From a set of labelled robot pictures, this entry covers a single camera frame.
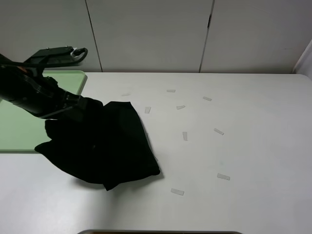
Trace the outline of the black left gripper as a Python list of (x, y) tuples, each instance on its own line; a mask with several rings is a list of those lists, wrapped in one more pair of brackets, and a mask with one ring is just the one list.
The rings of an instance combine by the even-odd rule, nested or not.
[(42, 119), (82, 119), (84, 97), (63, 90), (59, 87), (41, 87), (44, 95)]

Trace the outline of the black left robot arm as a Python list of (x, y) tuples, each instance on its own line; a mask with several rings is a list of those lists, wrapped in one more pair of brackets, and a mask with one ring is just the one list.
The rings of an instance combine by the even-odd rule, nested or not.
[(83, 120), (86, 98), (66, 91), (46, 68), (76, 66), (87, 56), (85, 48), (59, 47), (42, 49), (25, 62), (0, 57), (0, 98), (41, 119)]

